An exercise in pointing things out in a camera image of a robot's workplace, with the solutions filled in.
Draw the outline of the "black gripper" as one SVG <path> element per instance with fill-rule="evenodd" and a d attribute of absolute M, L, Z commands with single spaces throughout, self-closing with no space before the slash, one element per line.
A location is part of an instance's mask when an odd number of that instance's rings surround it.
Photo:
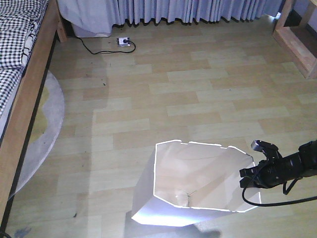
<path fill-rule="evenodd" d="M 302 178 L 302 152 L 282 157 L 277 150 L 257 149 L 265 156 L 257 166 L 240 170 L 240 187 L 273 188 Z"/>

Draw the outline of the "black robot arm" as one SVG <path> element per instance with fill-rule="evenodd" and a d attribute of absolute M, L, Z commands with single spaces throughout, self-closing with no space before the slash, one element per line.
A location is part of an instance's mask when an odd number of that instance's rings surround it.
<path fill-rule="evenodd" d="M 240 170 L 240 187 L 273 188 L 292 179 L 317 174 L 317 142 L 301 145 L 298 152 L 282 157 L 278 147 L 262 140 L 254 140 L 251 147 L 262 152 L 266 159 L 257 166 Z"/>

